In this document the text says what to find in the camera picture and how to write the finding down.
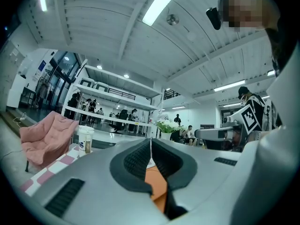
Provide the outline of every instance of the window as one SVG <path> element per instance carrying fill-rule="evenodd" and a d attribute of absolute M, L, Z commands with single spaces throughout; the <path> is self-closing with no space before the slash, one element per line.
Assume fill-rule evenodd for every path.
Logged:
<path fill-rule="evenodd" d="M 68 52 L 58 62 L 58 66 L 61 68 L 64 74 L 68 74 L 73 65 L 77 62 L 74 53 Z"/>
<path fill-rule="evenodd" d="M 75 65 L 74 65 L 74 67 L 72 68 L 71 73 L 70 73 L 70 75 L 69 75 L 69 79 L 72 79 L 72 78 L 73 78 L 73 76 L 75 75 L 76 71 L 78 70 L 78 67 L 79 67 L 78 63 L 75 63 Z"/>

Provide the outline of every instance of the pink armchair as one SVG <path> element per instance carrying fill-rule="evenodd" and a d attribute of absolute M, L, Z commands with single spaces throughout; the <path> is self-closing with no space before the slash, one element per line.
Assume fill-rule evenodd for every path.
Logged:
<path fill-rule="evenodd" d="M 39 123 L 20 128 L 23 151 L 28 162 L 43 169 L 68 151 L 71 137 L 79 121 L 51 112 Z"/>

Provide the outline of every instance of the black chair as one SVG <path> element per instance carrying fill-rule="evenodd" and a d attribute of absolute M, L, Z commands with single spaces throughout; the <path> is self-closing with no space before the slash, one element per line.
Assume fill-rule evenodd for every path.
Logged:
<path fill-rule="evenodd" d="M 123 109 L 119 114 L 119 119 L 126 120 L 127 117 L 128 117 L 127 110 Z M 124 130 L 124 126 L 122 126 L 122 124 L 123 124 L 122 122 L 116 122 L 116 124 L 109 124 L 109 126 L 115 129 L 113 133 L 122 134 L 122 133 L 118 133 L 118 131 Z"/>

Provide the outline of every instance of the person sitting at desk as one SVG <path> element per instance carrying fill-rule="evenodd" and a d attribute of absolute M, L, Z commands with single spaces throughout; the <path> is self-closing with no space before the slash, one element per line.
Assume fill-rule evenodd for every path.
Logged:
<path fill-rule="evenodd" d="M 197 138 L 192 138 L 194 136 L 194 133 L 192 132 L 193 126 L 189 125 L 187 130 L 184 130 L 182 132 L 182 137 L 184 138 L 184 143 L 188 143 L 189 146 L 196 146 L 197 144 Z"/>

